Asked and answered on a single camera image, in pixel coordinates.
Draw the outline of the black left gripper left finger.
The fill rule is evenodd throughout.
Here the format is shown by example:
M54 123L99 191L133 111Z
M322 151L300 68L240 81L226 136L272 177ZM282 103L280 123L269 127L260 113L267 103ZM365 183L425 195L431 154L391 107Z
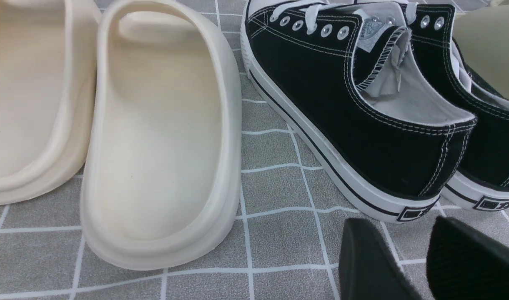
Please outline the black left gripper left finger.
M338 273L342 300L422 300L382 235L365 219L345 220Z

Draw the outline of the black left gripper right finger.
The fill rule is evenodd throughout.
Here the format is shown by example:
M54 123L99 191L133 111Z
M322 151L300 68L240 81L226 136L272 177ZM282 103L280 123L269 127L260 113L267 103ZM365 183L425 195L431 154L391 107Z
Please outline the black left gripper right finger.
M509 247L452 217L437 217L426 255L436 300L509 300Z

